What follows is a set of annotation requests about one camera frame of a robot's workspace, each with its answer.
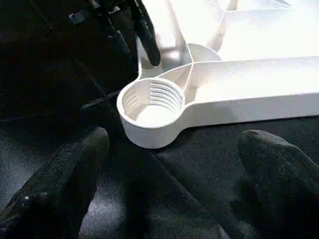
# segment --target internal thread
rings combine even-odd
[[[156,81],[151,82],[150,104],[160,105],[172,112],[176,112],[181,108],[182,98],[170,85]]]
[[[125,111],[130,112],[135,108],[139,102],[139,97],[136,94],[135,90],[127,91],[123,97],[123,108]]]

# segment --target white plastic part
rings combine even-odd
[[[234,0],[221,1],[185,0],[183,8],[156,1],[168,7],[168,34],[179,43],[160,47],[158,67],[139,49],[140,75],[118,96],[125,132],[138,146],[164,147],[193,126],[319,115],[317,18],[282,1],[236,1],[254,2],[248,9],[259,2],[255,10],[228,10]],[[169,41],[159,39],[159,46]]]

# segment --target black fabric surface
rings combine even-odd
[[[252,181],[238,157],[237,138],[246,129],[283,137],[319,162],[319,117],[190,128],[154,151],[231,238],[259,237],[267,230]]]
[[[316,163],[319,118],[190,128],[171,145],[146,150],[125,137],[117,113],[100,104],[85,112],[1,125],[0,207],[65,140],[88,124],[103,126],[110,155],[80,238],[259,238],[267,230],[237,138],[262,129],[298,145]]]
[[[84,218],[81,239],[221,238],[214,218],[157,161],[131,144],[104,105],[0,126],[0,208],[66,140],[88,124],[108,129],[110,152]]]

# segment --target white plastic frame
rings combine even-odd
[[[224,8],[217,0],[157,1],[170,19],[168,32],[144,0],[162,61],[151,67],[140,48],[140,75],[119,94],[133,143],[160,148],[187,127],[319,114],[317,19],[273,0],[232,10],[244,1],[254,0]]]

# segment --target gloved hand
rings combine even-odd
[[[89,7],[83,9],[78,13],[69,15],[73,24],[78,25],[88,18],[96,18],[105,31],[107,39],[112,42],[114,48],[126,55],[127,59],[133,56],[123,37],[122,32],[114,26],[111,14],[130,8],[132,13],[132,21],[134,22],[134,29],[137,36],[148,55],[149,61],[152,65],[158,66],[160,64],[160,51],[156,45],[156,38],[154,27],[150,16],[141,0],[87,0]]]
[[[0,212],[0,238],[77,238],[108,149],[106,131],[93,126],[62,145]]]

